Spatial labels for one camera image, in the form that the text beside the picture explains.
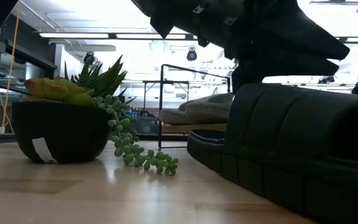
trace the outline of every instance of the window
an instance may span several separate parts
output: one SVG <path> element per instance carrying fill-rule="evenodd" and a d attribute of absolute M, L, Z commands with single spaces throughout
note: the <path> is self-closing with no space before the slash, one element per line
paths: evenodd
<path fill-rule="evenodd" d="M 6 93 L 7 90 L 5 88 L 0 88 L 0 96 L 2 97 L 2 101 L 4 103 L 6 100 Z M 19 102 L 25 96 L 26 96 L 25 94 L 9 90 L 9 98 L 7 101 L 6 114 L 8 115 L 11 121 L 12 121 L 12 104 L 15 102 Z M 2 107 L 1 100 L 0 100 L 0 127 L 2 126 L 3 115 L 4 115 L 4 108 Z M 11 127 L 9 126 L 6 119 L 5 119 L 4 126 L 5 126 L 5 133 L 12 133 Z"/>
<path fill-rule="evenodd" d="M 0 84 L 7 85 L 9 79 L 9 72 L 11 70 L 12 55 L 2 54 L 1 55 L 1 68 L 0 68 Z M 30 78 L 43 78 L 45 77 L 45 70 L 37 67 L 25 59 L 15 57 L 12 75 L 11 75 L 11 86 L 17 88 L 24 88 L 24 81 Z"/>

